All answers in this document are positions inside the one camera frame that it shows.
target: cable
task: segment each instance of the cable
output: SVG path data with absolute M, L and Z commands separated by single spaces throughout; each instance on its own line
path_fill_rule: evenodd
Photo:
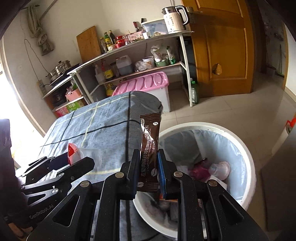
M 31 66 L 32 66 L 32 69 L 33 69 L 35 75 L 36 75 L 37 80 L 39 80 L 39 78 L 38 78 L 38 76 L 37 76 L 37 74 L 36 74 L 36 72 L 35 72 L 35 69 L 34 69 L 34 67 L 33 67 L 33 64 L 32 64 L 32 62 L 31 62 L 31 59 L 30 59 L 29 53 L 28 53 L 28 49 L 27 49 L 27 45 L 26 45 L 26 40 L 27 40 L 27 39 L 26 39 L 26 34 L 25 34 L 25 31 L 24 31 L 24 28 L 22 27 L 22 13 L 21 13 L 21 12 L 20 12 L 20 26 L 21 26 L 21 28 L 22 28 L 22 32 L 23 32 L 23 34 L 24 34 L 24 44 L 25 44 L 25 48 L 26 48 L 26 52 L 27 52 L 27 55 L 28 55 L 28 58 L 29 58 L 30 64 L 31 64 Z M 44 67 L 44 65 L 41 63 L 41 61 L 40 61 L 40 59 L 38 58 L 37 54 L 35 53 L 34 49 L 32 48 L 31 43 L 29 42 L 29 40 L 27 40 L 27 42 L 29 43 L 31 50 L 34 52 L 36 58 L 39 60 L 40 64 L 41 64 L 42 67 L 44 68 L 44 70 L 49 74 L 49 72 L 47 71 L 47 69 L 46 69 L 46 68 Z

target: brown packet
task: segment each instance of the brown packet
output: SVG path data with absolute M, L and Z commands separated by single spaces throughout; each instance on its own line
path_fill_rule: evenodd
M 142 127 L 142 146 L 138 191 L 157 192 L 157 152 L 160 126 L 160 113 L 140 115 Z

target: plastic bag liner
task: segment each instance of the plastic bag liner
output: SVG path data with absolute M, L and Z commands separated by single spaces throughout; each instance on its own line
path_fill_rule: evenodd
M 242 199 L 247 184 L 246 164 L 240 151 L 226 137 L 209 130 L 185 130 L 160 140 L 158 146 L 176 166 L 191 168 L 203 158 L 209 161 L 206 168 L 212 163 L 228 162 L 230 174 L 223 182 L 237 201 Z

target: pink basket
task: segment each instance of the pink basket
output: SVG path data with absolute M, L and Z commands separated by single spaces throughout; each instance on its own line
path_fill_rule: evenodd
M 72 100 L 76 100 L 77 98 L 81 97 L 81 92 L 79 89 L 76 89 L 72 92 L 69 92 L 67 95 L 66 95 L 66 98 L 68 101 L 72 101 Z

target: red jar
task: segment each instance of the red jar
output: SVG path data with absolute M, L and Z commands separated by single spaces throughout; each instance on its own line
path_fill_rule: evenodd
M 116 37 L 116 48 L 120 48 L 120 47 L 122 47 L 122 46 L 125 46 L 125 41 L 123 40 L 123 38 L 122 38 L 122 35 L 121 36 L 117 36 Z

